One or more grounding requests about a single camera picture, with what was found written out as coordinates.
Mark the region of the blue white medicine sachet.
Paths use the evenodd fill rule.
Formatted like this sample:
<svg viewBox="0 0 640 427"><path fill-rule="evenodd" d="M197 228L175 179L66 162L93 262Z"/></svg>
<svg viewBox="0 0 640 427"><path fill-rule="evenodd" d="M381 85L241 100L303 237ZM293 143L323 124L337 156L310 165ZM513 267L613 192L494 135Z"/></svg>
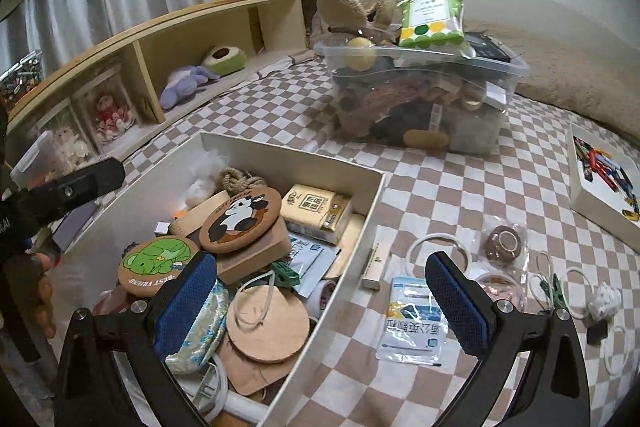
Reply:
<svg viewBox="0 0 640 427"><path fill-rule="evenodd" d="M378 361L441 366L447 334L447 320L424 280L393 277Z"/></svg>

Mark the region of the round panda wooden coaster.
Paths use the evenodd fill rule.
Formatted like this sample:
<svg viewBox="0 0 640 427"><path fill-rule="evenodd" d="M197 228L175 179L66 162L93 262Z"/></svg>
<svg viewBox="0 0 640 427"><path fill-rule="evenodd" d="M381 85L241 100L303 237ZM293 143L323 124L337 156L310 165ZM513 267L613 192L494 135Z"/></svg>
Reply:
<svg viewBox="0 0 640 427"><path fill-rule="evenodd" d="M272 187L249 188L218 206L200 228L204 251L231 254L264 236L280 217L282 198Z"/></svg>

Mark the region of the small black cube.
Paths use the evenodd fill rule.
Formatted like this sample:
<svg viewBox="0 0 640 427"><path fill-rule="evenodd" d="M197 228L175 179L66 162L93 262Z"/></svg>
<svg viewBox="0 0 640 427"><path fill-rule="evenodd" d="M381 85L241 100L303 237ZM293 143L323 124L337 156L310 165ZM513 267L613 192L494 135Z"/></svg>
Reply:
<svg viewBox="0 0 640 427"><path fill-rule="evenodd" d="M586 339L589 346L597 346L606 337L608 337L607 319L593 322L587 327Z"/></svg>

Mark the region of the green plastic clip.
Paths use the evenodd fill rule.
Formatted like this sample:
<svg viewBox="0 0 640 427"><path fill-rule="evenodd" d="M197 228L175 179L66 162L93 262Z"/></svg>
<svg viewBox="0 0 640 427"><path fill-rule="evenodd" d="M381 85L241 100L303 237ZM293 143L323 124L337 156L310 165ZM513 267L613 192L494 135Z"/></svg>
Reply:
<svg viewBox="0 0 640 427"><path fill-rule="evenodd" d="M285 260L278 260L271 263L271 271L274 275L274 285L285 289L291 289L300 282L299 274L291 268Z"/></svg>
<svg viewBox="0 0 640 427"><path fill-rule="evenodd" d="M561 281L556 274L552 275L551 282L548 277L539 277L539 286L544 292L546 301L544 305L549 308L549 300L552 300L552 305L555 308L561 308L567 310L567 303L562 291Z"/></svg>

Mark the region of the square wooden hook board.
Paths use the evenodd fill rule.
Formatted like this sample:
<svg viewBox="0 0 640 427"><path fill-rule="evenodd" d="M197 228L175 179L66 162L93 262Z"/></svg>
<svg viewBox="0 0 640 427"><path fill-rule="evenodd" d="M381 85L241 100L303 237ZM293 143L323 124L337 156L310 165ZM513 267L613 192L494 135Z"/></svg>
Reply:
<svg viewBox="0 0 640 427"><path fill-rule="evenodd" d="M271 262L285 258L291 251L288 229L279 218L260 239L231 254L217 256L217 277L232 285L250 274L266 269Z"/></svg>

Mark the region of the white tape roll with charms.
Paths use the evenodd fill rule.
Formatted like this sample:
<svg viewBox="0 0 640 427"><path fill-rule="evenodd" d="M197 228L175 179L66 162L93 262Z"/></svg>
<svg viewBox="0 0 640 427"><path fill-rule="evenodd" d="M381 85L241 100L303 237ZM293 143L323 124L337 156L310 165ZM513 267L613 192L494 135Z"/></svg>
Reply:
<svg viewBox="0 0 640 427"><path fill-rule="evenodd" d="M508 300L518 311L525 309L526 298L523 288L510 275L487 272L477 277L476 281L492 300Z"/></svg>

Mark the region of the green dinosaur round coaster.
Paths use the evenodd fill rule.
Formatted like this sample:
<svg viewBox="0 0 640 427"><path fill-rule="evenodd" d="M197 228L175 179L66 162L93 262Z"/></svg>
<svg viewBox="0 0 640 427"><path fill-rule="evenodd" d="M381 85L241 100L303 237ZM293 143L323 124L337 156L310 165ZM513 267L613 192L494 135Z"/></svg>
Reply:
<svg viewBox="0 0 640 427"><path fill-rule="evenodd" d="M119 263L118 283L136 297L153 297L175 280L198 252L198 246L182 236L155 237L129 251Z"/></svg>

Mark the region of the plain round wooden disc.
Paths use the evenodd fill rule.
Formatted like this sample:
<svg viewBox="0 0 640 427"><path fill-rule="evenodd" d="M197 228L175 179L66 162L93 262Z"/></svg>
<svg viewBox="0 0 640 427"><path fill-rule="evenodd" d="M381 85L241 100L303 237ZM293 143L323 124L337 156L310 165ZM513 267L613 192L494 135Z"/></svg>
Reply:
<svg viewBox="0 0 640 427"><path fill-rule="evenodd" d="M279 363L304 347L309 315L291 291L268 285L250 287L232 300L227 331L242 355L260 363Z"/></svg>

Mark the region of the white cardboard storage box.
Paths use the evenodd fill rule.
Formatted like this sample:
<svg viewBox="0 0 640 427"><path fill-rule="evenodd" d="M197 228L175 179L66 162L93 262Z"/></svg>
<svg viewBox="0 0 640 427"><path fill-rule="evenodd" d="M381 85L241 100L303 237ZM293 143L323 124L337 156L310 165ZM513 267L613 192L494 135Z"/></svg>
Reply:
<svg viewBox="0 0 640 427"><path fill-rule="evenodd" d="M58 426L141 426L144 423L119 374L115 352L127 355L132 373L160 425L201 426L204 417L164 363L190 329L212 289L216 259L198 249L175 280L155 274L163 287L149 303L121 314L93 315L94 306L116 285L122 253L144 245L154 225L186 194L186 170L214 150L263 176L279 193L304 184L350 196L366 219L345 273L273 403L263 426L285 426L333 340L336 324L354 293L374 239L374 208L384 191L384 173L353 161L200 133L178 146L136 182L119 192L63 254L51 279L60 358L54 422Z"/></svg>

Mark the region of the yellow tissue pack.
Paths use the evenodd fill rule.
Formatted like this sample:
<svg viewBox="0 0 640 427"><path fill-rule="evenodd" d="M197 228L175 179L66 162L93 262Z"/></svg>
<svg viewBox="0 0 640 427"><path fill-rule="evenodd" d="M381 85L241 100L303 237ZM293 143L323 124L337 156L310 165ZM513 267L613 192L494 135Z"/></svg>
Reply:
<svg viewBox="0 0 640 427"><path fill-rule="evenodd" d="M352 198L323 188L295 184L282 198L288 231L337 245L352 215Z"/></svg>

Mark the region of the white tray of lighters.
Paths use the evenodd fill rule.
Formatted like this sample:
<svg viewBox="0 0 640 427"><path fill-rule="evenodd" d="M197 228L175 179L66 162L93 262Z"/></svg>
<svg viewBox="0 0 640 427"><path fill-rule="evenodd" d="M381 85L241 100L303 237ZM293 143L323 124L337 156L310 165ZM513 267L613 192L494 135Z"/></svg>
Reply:
<svg viewBox="0 0 640 427"><path fill-rule="evenodd" d="M566 132L566 145L570 207L638 251L638 164L576 124Z"/></svg>

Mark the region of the clear plastic storage bin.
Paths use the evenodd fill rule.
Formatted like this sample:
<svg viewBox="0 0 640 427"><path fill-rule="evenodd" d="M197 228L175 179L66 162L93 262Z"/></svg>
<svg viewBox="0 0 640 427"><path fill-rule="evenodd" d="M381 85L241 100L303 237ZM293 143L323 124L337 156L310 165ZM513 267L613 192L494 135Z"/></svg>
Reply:
<svg viewBox="0 0 640 427"><path fill-rule="evenodd" d="M348 139L488 155L528 65L501 42L472 32L471 53L375 46L331 36L316 44Z"/></svg>

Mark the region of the purple plush toy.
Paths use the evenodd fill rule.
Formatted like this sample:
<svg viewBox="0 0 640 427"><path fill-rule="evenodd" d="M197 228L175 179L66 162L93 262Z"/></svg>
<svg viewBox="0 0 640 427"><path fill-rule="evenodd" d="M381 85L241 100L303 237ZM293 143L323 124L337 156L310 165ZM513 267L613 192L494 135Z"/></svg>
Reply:
<svg viewBox="0 0 640 427"><path fill-rule="evenodd" d="M180 67L169 75L167 84L160 94L160 107L163 110L173 109L187 98L191 98L198 88L219 79L219 75L205 66Z"/></svg>

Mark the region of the avocado plush toy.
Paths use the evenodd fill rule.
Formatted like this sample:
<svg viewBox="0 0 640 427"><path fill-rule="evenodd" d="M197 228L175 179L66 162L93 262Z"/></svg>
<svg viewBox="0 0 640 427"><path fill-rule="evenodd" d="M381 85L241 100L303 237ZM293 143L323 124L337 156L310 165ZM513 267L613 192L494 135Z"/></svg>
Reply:
<svg viewBox="0 0 640 427"><path fill-rule="evenodd" d="M246 55L237 46L217 46L204 57L202 66L213 74L224 77L244 69Z"/></svg>

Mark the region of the beige fluffy blanket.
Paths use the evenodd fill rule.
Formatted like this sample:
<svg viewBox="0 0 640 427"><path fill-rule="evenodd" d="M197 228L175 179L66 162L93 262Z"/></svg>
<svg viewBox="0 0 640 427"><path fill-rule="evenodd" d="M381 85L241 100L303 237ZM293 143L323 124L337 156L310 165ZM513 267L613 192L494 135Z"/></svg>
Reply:
<svg viewBox="0 0 640 427"><path fill-rule="evenodd" d="M554 37L516 26L471 18L475 30L510 48L529 66L516 92L603 124L639 141L639 60L625 63L599 51L585 51Z"/></svg>

